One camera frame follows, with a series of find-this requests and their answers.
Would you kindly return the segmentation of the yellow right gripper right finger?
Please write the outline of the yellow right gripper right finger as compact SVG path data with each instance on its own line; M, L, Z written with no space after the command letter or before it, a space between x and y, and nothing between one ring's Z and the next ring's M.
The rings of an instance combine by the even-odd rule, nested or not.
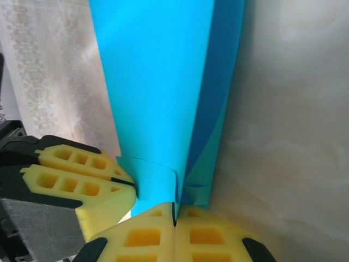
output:
M183 205L175 227L174 261L273 261L253 232L197 206Z

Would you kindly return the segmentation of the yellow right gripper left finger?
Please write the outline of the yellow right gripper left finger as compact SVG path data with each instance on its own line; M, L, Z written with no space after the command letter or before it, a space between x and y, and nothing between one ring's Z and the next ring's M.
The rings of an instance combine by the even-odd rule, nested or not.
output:
M73 261L174 261L173 203L162 203L94 235Z

